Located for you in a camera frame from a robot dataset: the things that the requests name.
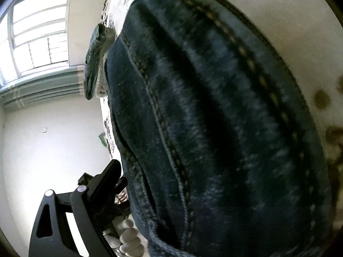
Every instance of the denim fabric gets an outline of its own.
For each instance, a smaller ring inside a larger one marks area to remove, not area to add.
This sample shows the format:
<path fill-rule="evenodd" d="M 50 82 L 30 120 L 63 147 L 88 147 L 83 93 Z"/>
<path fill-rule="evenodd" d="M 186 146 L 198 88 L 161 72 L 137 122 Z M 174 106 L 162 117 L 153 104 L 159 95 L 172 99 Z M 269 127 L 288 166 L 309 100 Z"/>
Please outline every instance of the denim fabric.
<path fill-rule="evenodd" d="M 106 28 L 101 23 L 94 28 L 92 37 L 90 38 L 84 67 L 83 91 L 88 100 L 92 99 L 94 96 L 99 64 L 104 52 L 109 48 L 106 44 L 108 42 L 113 42 L 115 35 L 115 30 Z"/>
<path fill-rule="evenodd" d="M 151 256 L 319 256 L 331 192 L 288 68 L 225 0 L 136 0 L 107 58 Z"/>

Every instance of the silver screw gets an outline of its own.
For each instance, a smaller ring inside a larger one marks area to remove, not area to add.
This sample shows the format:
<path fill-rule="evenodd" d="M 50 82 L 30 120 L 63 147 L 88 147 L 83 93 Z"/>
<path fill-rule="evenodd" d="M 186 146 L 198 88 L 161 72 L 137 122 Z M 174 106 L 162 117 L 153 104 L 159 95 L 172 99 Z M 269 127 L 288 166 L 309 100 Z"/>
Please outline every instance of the silver screw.
<path fill-rule="evenodd" d="M 80 185 L 78 187 L 78 192 L 84 192 L 87 189 L 87 187 L 85 185 Z"/>
<path fill-rule="evenodd" d="M 46 192 L 45 192 L 45 196 L 46 197 L 49 197 L 49 196 L 51 196 L 51 195 L 53 195 L 54 194 L 54 192 L 52 191 L 52 190 L 47 190 Z"/>

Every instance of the white wall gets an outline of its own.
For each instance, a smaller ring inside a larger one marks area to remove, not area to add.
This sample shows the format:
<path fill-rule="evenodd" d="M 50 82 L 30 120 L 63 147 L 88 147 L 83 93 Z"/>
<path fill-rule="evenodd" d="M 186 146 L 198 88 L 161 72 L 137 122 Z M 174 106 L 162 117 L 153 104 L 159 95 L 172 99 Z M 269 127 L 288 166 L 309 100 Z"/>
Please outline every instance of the white wall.
<path fill-rule="evenodd" d="M 69 65 L 84 64 L 89 40 L 100 23 L 105 0 L 70 0 L 68 15 Z"/>
<path fill-rule="evenodd" d="M 14 223 L 14 219 L 8 204 L 5 178 L 3 173 L 2 153 L 4 147 L 4 125 L 6 121 L 6 115 L 0 105 L 0 228 L 5 234 L 6 238 L 17 251 L 20 256 L 27 256 L 28 248 L 24 245 L 24 242 L 19 234 L 18 228 Z"/>
<path fill-rule="evenodd" d="M 3 153 L 6 191 L 27 247 L 44 192 L 71 192 L 84 172 L 95 175 L 108 164 L 108 150 L 98 138 L 102 131 L 99 99 L 87 101 L 83 95 L 7 113 Z"/>

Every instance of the window frame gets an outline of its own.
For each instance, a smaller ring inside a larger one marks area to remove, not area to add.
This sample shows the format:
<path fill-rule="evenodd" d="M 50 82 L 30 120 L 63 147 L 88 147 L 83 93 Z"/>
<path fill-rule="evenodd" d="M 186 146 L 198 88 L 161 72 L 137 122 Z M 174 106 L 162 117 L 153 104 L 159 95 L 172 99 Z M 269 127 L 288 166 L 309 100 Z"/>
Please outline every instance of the window frame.
<path fill-rule="evenodd" d="M 62 62 L 68 62 L 68 60 L 66 61 L 60 61 L 60 62 L 57 62 L 57 63 L 51 63 L 51 64 L 48 64 L 48 65 L 45 65 L 45 66 L 39 66 L 39 67 L 34 67 L 32 69 L 29 69 L 29 70 L 26 70 L 24 71 L 23 73 L 21 73 L 17 67 L 17 63 L 15 61 L 15 58 L 14 58 L 14 49 L 19 47 L 19 46 L 22 46 L 22 45 L 25 45 L 27 43 L 30 43 L 30 42 L 33 42 L 35 40 L 38 40 L 38 39 L 41 39 L 43 37 L 49 37 L 49 36 L 53 36 L 53 35 L 57 35 L 57 34 L 62 34 L 62 33 L 68 33 L 68 13 L 69 13 L 69 5 L 70 5 L 70 0 L 67 0 L 65 4 L 63 5 L 58 5 L 58 6 L 53 6 L 53 7 L 50 7 L 50 8 L 47 8 L 47 9 L 43 9 L 43 10 L 40 10 L 38 12 L 34 12 L 24 18 L 21 18 L 19 20 L 17 20 L 16 22 L 13 22 L 13 9 L 14 9 L 14 6 L 22 1 L 25 1 L 25 0 L 18 0 L 15 4 L 13 4 L 11 6 L 11 8 L 8 9 L 7 11 L 7 33 L 8 33 L 8 42 L 9 42 L 9 46 L 10 46 L 10 51 L 11 51 L 11 56 L 12 56 L 12 61 L 13 61 L 13 64 L 14 64 L 14 68 L 15 68 L 15 71 L 17 73 L 17 78 L 13 79 L 13 80 L 10 80 L 10 81 L 6 81 L 2 75 L 2 73 L 0 72 L 0 85 L 1 86 L 4 86 L 8 83 L 11 83 L 19 78 L 22 78 L 22 77 L 25 77 L 27 75 L 30 75 L 30 74 L 33 74 L 35 73 L 34 70 L 37 69 L 37 71 L 42 71 L 42 68 L 43 70 L 48 70 L 50 69 L 50 66 L 51 68 L 54 68 L 54 66 L 56 66 L 55 64 L 59 64 L 59 63 L 62 63 Z M 42 24 L 39 24 L 39 25 L 35 25 L 33 27 L 30 27 L 22 32 L 20 32 L 19 34 L 16 34 L 14 35 L 13 33 L 13 25 L 25 18 L 28 18 L 30 16 L 33 16 L 37 13 L 40 13 L 40 12 L 45 12 L 47 10 L 51 10 L 51 9 L 55 9 L 55 8 L 59 8 L 59 7 L 66 7 L 66 15 L 64 18 L 61 18 L 61 19 L 57 19 L 57 20 L 52 20 L 52 21 L 48 21 L 48 22 L 45 22 L 45 23 L 42 23 Z M 48 34 L 45 34 L 43 36 L 40 36 L 40 37 L 37 37 L 35 39 L 32 39 L 32 40 L 29 40 L 29 41 L 26 41 L 26 42 L 23 42 L 21 43 L 20 45 L 16 45 L 15 44 L 15 41 L 14 41 L 14 38 L 17 37 L 17 36 L 20 36 L 21 34 L 24 34 L 26 32 L 29 32 L 31 30 L 34 30 L 34 29 L 38 29 L 38 28 L 41 28 L 41 27 L 44 27 L 44 26 L 47 26 L 47 25 L 51 25 L 51 24 L 56 24 L 56 23 L 60 23 L 60 22 L 65 22 L 66 23 L 66 28 L 64 31 L 59 31 L 59 32 L 54 32 L 54 33 L 48 33 Z"/>

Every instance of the jeans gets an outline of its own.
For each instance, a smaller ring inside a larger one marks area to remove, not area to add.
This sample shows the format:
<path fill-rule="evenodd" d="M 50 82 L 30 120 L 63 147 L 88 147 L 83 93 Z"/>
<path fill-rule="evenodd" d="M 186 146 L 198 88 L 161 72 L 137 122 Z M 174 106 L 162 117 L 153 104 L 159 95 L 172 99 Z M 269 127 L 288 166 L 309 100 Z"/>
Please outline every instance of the jeans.
<path fill-rule="evenodd" d="M 285 63 L 226 0 L 135 0 L 107 58 L 151 256 L 320 256 L 331 191 Z"/>

